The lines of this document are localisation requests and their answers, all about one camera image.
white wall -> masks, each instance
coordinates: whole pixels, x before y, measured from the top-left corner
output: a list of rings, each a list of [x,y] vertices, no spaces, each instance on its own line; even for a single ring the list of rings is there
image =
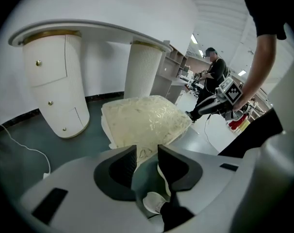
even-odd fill
[[[170,40],[185,54],[196,8],[190,0],[22,0],[0,32],[0,124],[37,108],[24,75],[22,49],[9,46],[8,38],[31,23],[61,18],[127,27],[161,41]],[[83,49],[85,95],[124,90],[130,46],[85,42]]]

black t-shirt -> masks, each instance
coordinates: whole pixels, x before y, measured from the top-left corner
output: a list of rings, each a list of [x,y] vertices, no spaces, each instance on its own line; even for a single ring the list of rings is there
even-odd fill
[[[276,34],[286,39],[284,24],[294,32],[294,0],[244,0],[256,26],[257,36]]]
[[[217,59],[210,65],[208,73],[213,79],[207,78],[205,80],[205,87],[209,92],[215,93],[215,89],[224,81],[223,74],[226,76],[226,62],[223,59]]]

white ceiling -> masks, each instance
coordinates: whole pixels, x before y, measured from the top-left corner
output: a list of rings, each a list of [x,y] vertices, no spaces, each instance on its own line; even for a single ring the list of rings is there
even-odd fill
[[[193,0],[198,9],[194,36],[198,44],[190,41],[187,54],[201,58],[203,52],[213,47],[236,74],[245,70],[240,79],[245,81],[256,49],[256,28],[244,0]],[[273,69],[261,87],[270,93],[288,70],[294,59],[294,37],[285,25],[287,39],[278,40],[277,57]]]

black sleeve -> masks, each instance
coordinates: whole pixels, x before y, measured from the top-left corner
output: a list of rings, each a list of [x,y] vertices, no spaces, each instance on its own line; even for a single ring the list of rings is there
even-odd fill
[[[285,20],[272,0],[244,0],[253,17],[257,37],[263,34],[276,34],[279,40],[286,39]]]
[[[223,75],[225,68],[226,68],[225,61],[223,59],[218,59],[213,64],[209,73],[214,79],[219,80],[221,78],[221,76]]]

man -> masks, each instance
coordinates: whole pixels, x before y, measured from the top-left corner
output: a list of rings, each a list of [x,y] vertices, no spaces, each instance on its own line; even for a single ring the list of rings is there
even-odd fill
[[[204,88],[200,91],[196,106],[193,111],[186,114],[191,118],[192,122],[198,120],[201,115],[198,113],[198,105],[206,98],[215,94],[215,89],[224,81],[224,77],[228,75],[228,69],[223,59],[219,58],[217,51],[214,48],[208,48],[205,51],[205,59],[211,62],[208,73],[202,74],[200,80],[205,80]]]

